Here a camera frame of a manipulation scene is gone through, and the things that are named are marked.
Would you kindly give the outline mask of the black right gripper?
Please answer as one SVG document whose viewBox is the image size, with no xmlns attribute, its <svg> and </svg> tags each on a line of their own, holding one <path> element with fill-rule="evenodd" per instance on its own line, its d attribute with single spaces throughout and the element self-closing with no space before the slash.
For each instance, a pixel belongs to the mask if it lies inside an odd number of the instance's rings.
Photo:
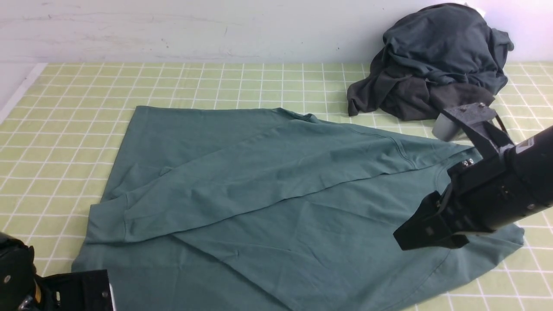
<svg viewBox="0 0 553 311">
<path fill-rule="evenodd" d="M 540 212 L 540 147 L 522 144 L 503 154 L 448 169 L 450 185 L 423 198 L 393 233 L 401 250 L 459 249 L 464 234 L 490 234 Z"/>
</svg>

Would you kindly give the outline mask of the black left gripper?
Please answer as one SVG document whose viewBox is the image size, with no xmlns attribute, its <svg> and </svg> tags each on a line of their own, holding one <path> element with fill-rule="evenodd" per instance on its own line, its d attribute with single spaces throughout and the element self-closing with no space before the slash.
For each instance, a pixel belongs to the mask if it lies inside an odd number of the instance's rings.
<svg viewBox="0 0 553 311">
<path fill-rule="evenodd" d="M 107 270 L 35 276 L 34 311 L 115 311 Z"/>
</svg>

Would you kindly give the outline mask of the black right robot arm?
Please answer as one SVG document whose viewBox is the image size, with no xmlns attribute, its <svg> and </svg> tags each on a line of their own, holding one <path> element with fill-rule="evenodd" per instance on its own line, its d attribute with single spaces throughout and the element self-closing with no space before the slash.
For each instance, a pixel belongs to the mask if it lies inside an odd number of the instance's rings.
<svg viewBox="0 0 553 311">
<path fill-rule="evenodd" d="M 552 207 L 552 128 L 513 145 L 499 131 L 499 149 L 484 153 L 484 136 L 474 140 L 478 162 L 466 158 L 448 168 L 450 183 L 428 194 L 415 214 L 393 234 L 402 250 L 462 248 L 468 235 L 489 235 Z"/>
</svg>

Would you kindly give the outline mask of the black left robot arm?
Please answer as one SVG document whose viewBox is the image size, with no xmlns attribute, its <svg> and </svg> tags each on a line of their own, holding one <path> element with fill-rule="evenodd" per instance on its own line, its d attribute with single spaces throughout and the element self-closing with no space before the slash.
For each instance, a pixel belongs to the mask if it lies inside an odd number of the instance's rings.
<svg viewBox="0 0 553 311">
<path fill-rule="evenodd" d="M 107 270 L 42 277 L 35 250 L 0 234 L 0 308 L 3 311 L 115 311 Z"/>
</svg>

